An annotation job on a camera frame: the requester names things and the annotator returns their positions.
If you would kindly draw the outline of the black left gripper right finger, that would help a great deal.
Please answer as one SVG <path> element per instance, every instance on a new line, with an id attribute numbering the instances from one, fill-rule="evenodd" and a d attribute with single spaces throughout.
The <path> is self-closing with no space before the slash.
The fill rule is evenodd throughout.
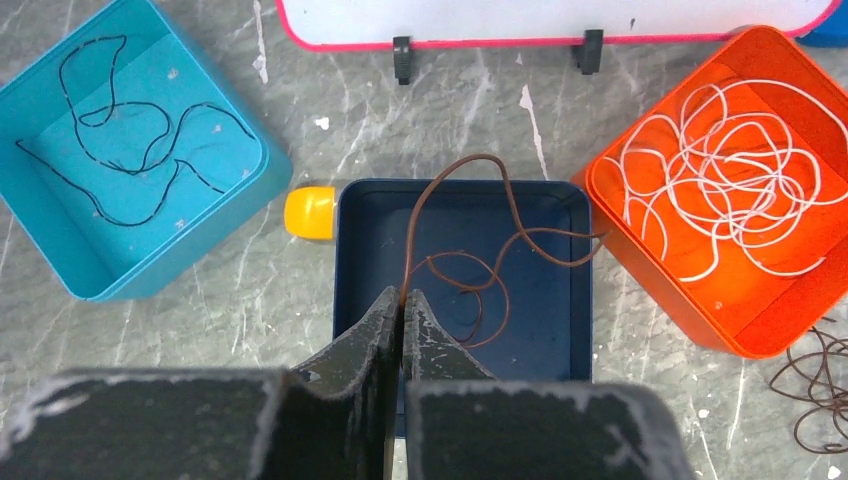
<path id="1" fill-rule="evenodd" d="M 494 377 L 438 323 L 404 308 L 412 479 L 691 479 L 678 425 L 650 389 Z"/>

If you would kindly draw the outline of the orange plastic bin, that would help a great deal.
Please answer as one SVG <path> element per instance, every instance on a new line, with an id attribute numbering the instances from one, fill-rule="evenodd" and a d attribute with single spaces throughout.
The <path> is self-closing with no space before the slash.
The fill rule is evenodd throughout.
<path id="1" fill-rule="evenodd" d="M 847 95 L 772 27 L 736 35 L 574 180 L 700 346 L 776 356 L 847 292 Z"/>

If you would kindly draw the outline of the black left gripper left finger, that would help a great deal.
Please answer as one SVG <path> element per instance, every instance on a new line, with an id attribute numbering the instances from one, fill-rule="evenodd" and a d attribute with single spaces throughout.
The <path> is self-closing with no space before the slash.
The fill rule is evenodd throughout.
<path id="1" fill-rule="evenodd" d="M 1 436 L 5 479 L 387 479 L 398 291 L 307 361 L 264 369 L 72 369 Z"/>

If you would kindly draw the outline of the navy blue tray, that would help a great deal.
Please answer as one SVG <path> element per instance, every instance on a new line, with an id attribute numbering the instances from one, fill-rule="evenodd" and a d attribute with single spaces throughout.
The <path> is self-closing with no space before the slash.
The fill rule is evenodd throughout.
<path id="1" fill-rule="evenodd" d="M 365 179 L 337 203 L 333 332 L 357 323 L 404 273 L 422 180 Z M 411 287 L 472 356 L 507 380 L 592 376 L 587 195 L 562 181 L 447 180 L 416 226 Z"/>

